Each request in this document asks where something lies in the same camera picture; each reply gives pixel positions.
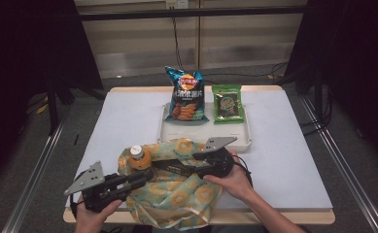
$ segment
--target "black backdrop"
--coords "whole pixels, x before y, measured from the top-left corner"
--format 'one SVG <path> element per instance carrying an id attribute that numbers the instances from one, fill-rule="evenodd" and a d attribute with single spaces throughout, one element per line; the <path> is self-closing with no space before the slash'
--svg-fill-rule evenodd
<path id="1" fill-rule="evenodd" d="M 286 77 L 305 93 L 319 70 L 335 100 L 378 151 L 378 1 L 308 4 L 324 8 L 304 15 Z"/>
<path id="2" fill-rule="evenodd" d="M 47 91 L 102 88 L 74 1 L 0 1 L 0 167 L 26 120 L 26 106 Z"/>

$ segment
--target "table edge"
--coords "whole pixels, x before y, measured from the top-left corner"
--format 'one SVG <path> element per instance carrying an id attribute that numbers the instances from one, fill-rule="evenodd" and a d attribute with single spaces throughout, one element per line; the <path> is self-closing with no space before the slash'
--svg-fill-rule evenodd
<path id="1" fill-rule="evenodd" d="M 168 92 L 173 90 L 173 86 L 119 86 L 113 87 L 110 92 Z M 204 86 L 205 91 L 211 91 L 210 85 Z M 263 91 L 263 90 L 283 90 L 279 85 L 242 85 L 242 91 Z"/>
<path id="2" fill-rule="evenodd" d="M 295 224 L 330 225 L 336 220 L 333 209 L 316 211 L 284 210 L 280 212 Z M 68 223 L 75 223 L 71 209 L 65 208 L 63 219 Z M 107 217 L 107 223 L 139 224 L 129 211 L 116 211 Z M 245 211 L 214 211 L 210 219 L 210 225 L 235 225 L 235 224 L 261 224 L 253 212 Z"/>

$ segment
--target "white tabletop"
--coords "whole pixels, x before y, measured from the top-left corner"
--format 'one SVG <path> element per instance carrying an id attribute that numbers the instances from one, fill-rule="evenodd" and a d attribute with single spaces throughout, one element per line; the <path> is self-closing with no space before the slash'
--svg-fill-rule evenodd
<path id="1" fill-rule="evenodd" d="M 162 106 L 170 99 L 171 89 L 109 92 L 77 174 L 96 160 L 102 162 L 105 175 L 115 173 L 125 148 L 157 143 Z M 213 102 L 210 91 L 205 101 Z M 279 210 L 330 210 L 331 202 L 285 91 L 242 89 L 242 103 L 247 106 L 253 142 L 239 155 L 252 172 L 255 190 Z M 224 192 L 216 207 L 222 209 L 247 207 Z"/>

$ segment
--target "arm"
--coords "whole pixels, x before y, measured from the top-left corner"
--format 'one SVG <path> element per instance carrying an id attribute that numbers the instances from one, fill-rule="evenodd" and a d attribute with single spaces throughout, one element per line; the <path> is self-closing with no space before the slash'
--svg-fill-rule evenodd
<path id="1" fill-rule="evenodd" d="M 83 196 L 79 198 L 79 203 L 83 202 Z M 100 233 L 104 221 L 112 215 L 121 205 L 121 200 L 116 200 L 101 211 L 94 213 L 86 209 L 84 203 L 77 206 L 76 233 Z"/>
<path id="2" fill-rule="evenodd" d="M 211 175 L 204 176 L 204 180 L 221 185 L 233 197 L 243 201 L 255 213 L 261 223 L 269 232 L 304 232 L 285 216 L 265 202 L 250 185 L 244 171 L 234 166 L 231 173 L 225 178 L 217 178 Z"/>

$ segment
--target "wall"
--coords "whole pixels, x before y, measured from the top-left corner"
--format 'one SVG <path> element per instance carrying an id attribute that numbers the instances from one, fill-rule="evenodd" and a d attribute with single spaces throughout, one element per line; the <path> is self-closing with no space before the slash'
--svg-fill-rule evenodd
<path id="1" fill-rule="evenodd" d="M 304 5 L 305 0 L 190 0 L 190 8 Z M 163 10 L 165 1 L 77 0 L 80 13 Z M 289 59 L 301 15 L 176 18 L 187 70 L 247 66 Z M 101 78 L 177 67 L 171 18 L 84 21 Z"/>

